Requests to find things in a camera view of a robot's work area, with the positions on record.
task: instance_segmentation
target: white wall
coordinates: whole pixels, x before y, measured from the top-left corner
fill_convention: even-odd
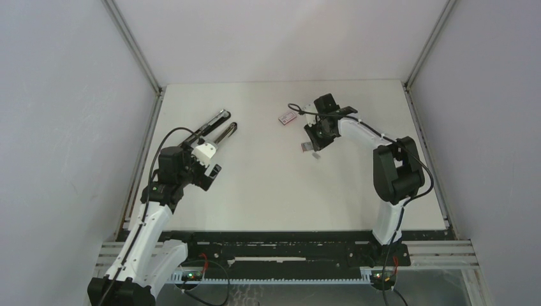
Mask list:
[[[539,305],[541,2],[461,1],[413,88],[496,305]]]
[[[401,79],[446,0],[118,0],[161,85]]]
[[[100,1],[3,1],[0,41],[0,304],[81,305],[154,93]]]

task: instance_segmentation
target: metal frame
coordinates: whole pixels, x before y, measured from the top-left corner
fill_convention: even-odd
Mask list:
[[[154,90],[156,95],[160,94],[161,88],[159,86],[158,80],[154,76],[154,73],[152,73],[152,69],[149,63],[147,62],[145,56],[143,55],[141,48],[137,44],[135,37],[133,37],[133,34],[131,33],[130,28],[128,27],[128,24],[126,23],[126,19],[124,19],[124,16],[120,12],[120,9],[116,1],[115,0],[101,0],[101,2],[105,6],[105,9],[109,13],[109,15],[111,16],[111,19],[113,20],[120,35],[122,36],[122,39],[128,46],[131,54],[133,55],[134,60],[137,62],[137,64],[141,68],[143,74],[145,75],[152,89]]]
[[[163,102],[163,97],[165,91],[162,91],[159,96],[154,100],[154,106],[152,108],[151,116],[149,118],[149,123],[145,131],[145,138],[142,143],[142,148],[137,157],[137,162],[131,176],[131,185],[128,195],[126,196],[126,201],[124,202],[124,210],[121,218],[119,219],[118,232],[115,234],[117,238],[120,233],[128,230],[128,225],[130,224],[131,212],[133,211],[133,206],[137,200],[137,190],[139,184],[141,183],[141,178],[143,176],[143,170],[145,168],[145,161],[149,155],[150,146],[152,142],[152,136],[154,135],[154,130],[156,129],[156,123],[158,122],[159,111],[161,110],[161,104]]]
[[[447,23],[447,20],[450,14],[452,13],[453,9],[455,8],[455,5],[457,4],[457,2],[458,0],[447,0],[447,2],[445,3],[443,10],[441,11],[440,16],[438,17],[438,21],[436,21],[436,24],[434,25],[434,28],[432,29],[430,36],[428,37],[426,43],[423,46],[423,49],[421,50],[421,54],[419,54],[419,57],[417,58],[415,65],[413,65],[413,69],[411,70],[407,81],[405,81],[404,83],[408,91],[411,89],[413,83],[415,82],[415,79],[417,78],[419,70],[424,64],[427,56],[430,54],[430,51],[432,51],[432,47],[436,43],[437,39],[440,37],[441,31],[443,30],[443,26]]]
[[[438,199],[438,204],[440,205],[440,210],[441,210],[441,214],[443,215],[443,220],[445,222],[446,227],[453,230],[454,234],[457,237],[460,237],[459,233],[457,233],[456,229],[453,227],[453,225],[455,224],[454,215],[452,213],[452,209],[450,209],[449,206],[447,205],[447,197],[445,196],[443,187],[440,184],[440,180],[438,178],[439,177],[438,170],[434,166],[434,159],[432,158],[433,155],[431,154],[431,150],[428,146],[427,139],[424,135],[424,129],[422,127],[422,123],[417,114],[417,109],[415,108],[415,104],[413,103],[410,92],[406,88],[406,85],[404,84],[403,87],[404,87],[404,95],[406,96],[406,100],[408,102],[408,108],[410,109],[410,114],[413,119],[413,124],[415,125],[415,130],[417,131],[417,136],[419,137],[420,146],[423,151],[423,155],[425,156],[427,167],[433,173],[434,192],[436,193],[436,198]]]
[[[411,266],[401,266],[401,270],[460,270],[463,273],[472,305],[490,305],[489,301],[484,299],[484,290],[482,290],[484,284],[480,278],[479,264],[469,240],[407,241],[405,244],[410,250]],[[103,244],[94,269],[94,275],[97,275],[97,277],[104,276],[107,268],[119,255],[123,245],[124,243],[122,242]],[[157,243],[152,256],[159,254],[162,247],[163,243]],[[251,244],[251,247],[257,248],[260,246]],[[246,248],[246,246],[239,245],[239,250],[241,248]],[[276,261],[277,259],[273,261],[273,258],[252,258],[243,256],[242,254],[234,257],[233,260],[222,258],[217,253],[213,256],[211,256],[211,253],[208,253],[208,256],[230,267],[229,273],[232,284],[370,284],[369,276],[372,274],[372,271],[379,272],[382,269],[380,266],[350,267],[344,264],[341,265],[336,260],[329,260],[329,258],[307,261],[307,258],[299,256],[290,258],[292,261],[288,261],[287,258],[281,258],[283,262],[278,263]],[[295,266],[304,263],[307,266],[311,265],[313,269],[311,273],[304,275],[299,273],[299,271],[305,270],[304,267],[302,270],[291,273],[292,265],[288,265],[287,263],[294,263]],[[181,283],[180,276],[182,275],[182,271],[191,271],[192,269],[197,271],[202,265],[203,263],[198,265],[191,264],[190,267],[180,266],[172,272],[168,282],[179,284]],[[266,276],[254,277],[251,271],[255,268],[263,271]],[[272,274],[269,273],[269,270],[281,276],[270,277]],[[225,284],[226,280],[222,278],[219,272],[217,268],[209,268],[207,272],[208,277],[203,283]]]

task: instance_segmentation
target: gray wall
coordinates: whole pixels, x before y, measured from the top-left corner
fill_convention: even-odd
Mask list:
[[[0,305],[82,305],[154,93],[100,1],[1,6]]]
[[[538,305],[541,2],[460,1],[414,84],[456,226],[496,305]]]

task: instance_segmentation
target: small box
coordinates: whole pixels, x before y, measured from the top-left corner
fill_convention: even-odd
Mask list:
[[[283,125],[288,124],[289,122],[293,121],[295,118],[297,118],[297,115],[293,112],[287,112],[283,114],[282,116],[278,117],[278,120],[282,122]]]

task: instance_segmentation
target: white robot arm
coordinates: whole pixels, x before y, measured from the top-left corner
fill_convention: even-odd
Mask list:
[[[162,141],[159,155],[152,162],[154,166],[157,159],[159,167],[143,190],[142,204],[133,229],[105,277],[92,278],[88,285],[92,305],[155,305],[156,297],[172,271],[188,257],[188,246],[180,240],[167,240],[157,256],[152,257],[152,252],[184,196],[184,188],[193,184],[206,191],[220,172],[221,167],[215,165],[210,175],[205,174],[218,150],[218,143],[231,136],[237,124],[229,125],[213,142],[203,141],[201,136],[210,133],[229,117],[230,114],[222,110],[178,146],[161,149],[165,139]]]
[[[308,124],[304,130],[315,151],[324,149],[341,136],[373,149],[374,188],[382,199],[372,230],[373,243],[379,250],[373,255],[374,262],[377,261],[386,247],[400,243],[404,205],[424,185],[415,142],[410,137],[393,140],[377,132],[358,119],[354,108],[340,108],[331,94],[319,97],[303,109],[297,105],[289,107],[301,115],[306,114]],[[395,160],[401,161],[401,165],[395,166]]]

